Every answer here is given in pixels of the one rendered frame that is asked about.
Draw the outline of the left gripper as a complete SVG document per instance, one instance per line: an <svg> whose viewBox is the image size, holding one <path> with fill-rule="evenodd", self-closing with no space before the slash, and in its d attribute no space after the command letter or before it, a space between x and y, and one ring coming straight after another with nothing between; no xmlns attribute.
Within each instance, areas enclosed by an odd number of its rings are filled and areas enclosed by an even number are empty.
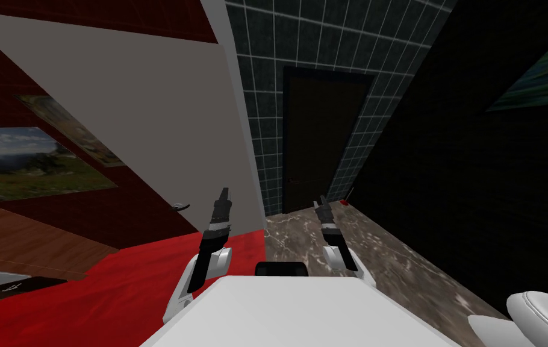
<svg viewBox="0 0 548 347"><path fill-rule="evenodd" d="M229 222L232 202L230 201L229 189L224 187L220 193L220 199L214 202L214 210L211 217L212 222Z"/></svg>

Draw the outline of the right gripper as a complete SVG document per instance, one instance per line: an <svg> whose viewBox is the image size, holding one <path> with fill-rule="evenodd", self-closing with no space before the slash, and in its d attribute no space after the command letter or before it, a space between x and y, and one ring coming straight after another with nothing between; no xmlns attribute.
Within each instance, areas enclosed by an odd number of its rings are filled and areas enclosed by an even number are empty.
<svg viewBox="0 0 548 347"><path fill-rule="evenodd" d="M324 235L342 235L341 229L336 225L334 215L329 202L324 195L320 195L321 205L317 201L313 202L317 218L321 224L321 231Z"/></svg>

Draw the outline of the dark brown door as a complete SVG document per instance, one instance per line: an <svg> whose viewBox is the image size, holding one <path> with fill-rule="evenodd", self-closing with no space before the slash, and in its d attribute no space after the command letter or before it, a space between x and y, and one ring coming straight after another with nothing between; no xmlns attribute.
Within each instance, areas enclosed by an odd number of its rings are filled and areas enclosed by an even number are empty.
<svg viewBox="0 0 548 347"><path fill-rule="evenodd" d="M282 102L283 213L331 188L374 75L286 66Z"/></svg>

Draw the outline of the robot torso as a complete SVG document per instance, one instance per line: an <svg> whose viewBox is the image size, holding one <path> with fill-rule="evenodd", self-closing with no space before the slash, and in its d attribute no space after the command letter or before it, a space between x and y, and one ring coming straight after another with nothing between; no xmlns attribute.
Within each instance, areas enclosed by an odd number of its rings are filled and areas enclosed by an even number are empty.
<svg viewBox="0 0 548 347"><path fill-rule="evenodd" d="M354 277L218 278L140 347L460 347Z"/></svg>

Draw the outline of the grey door leaf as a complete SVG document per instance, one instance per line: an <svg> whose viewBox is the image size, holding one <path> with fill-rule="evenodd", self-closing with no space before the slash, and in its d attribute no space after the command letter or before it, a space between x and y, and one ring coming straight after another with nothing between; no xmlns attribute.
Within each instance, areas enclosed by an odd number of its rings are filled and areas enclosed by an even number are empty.
<svg viewBox="0 0 548 347"><path fill-rule="evenodd" d="M105 171L115 189L16 210L127 248L203 231L228 187L232 235L264 229L228 20L214 31L205 43L0 15L0 51L125 164Z"/></svg>

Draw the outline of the large landscape picture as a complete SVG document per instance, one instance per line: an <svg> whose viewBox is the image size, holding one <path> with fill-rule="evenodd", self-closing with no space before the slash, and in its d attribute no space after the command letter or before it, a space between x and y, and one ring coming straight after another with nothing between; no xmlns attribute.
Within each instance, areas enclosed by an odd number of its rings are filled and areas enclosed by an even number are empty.
<svg viewBox="0 0 548 347"><path fill-rule="evenodd" d="M0 128L0 201L115 187L40 128Z"/></svg>

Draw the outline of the white toilet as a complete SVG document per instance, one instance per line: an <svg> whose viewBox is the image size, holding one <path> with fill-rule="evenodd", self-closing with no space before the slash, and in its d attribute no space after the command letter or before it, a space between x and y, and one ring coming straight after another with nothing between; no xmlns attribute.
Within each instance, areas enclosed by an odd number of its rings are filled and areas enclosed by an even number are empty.
<svg viewBox="0 0 548 347"><path fill-rule="evenodd" d="M511 320L468 317L486 347L548 347L548 293L516 293L507 299L506 307Z"/></svg>

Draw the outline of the faded brownish wall picture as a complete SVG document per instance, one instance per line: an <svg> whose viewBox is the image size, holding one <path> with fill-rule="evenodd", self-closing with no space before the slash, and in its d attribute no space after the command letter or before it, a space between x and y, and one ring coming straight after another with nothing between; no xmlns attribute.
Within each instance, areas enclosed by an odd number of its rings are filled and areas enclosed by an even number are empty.
<svg viewBox="0 0 548 347"><path fill-rule="evenodd" d="M75 119L51 96L16 95L26 107L39 118L62 132L65 137L78 145L105 167L118 167L125 164L83 124Z"/></svg>

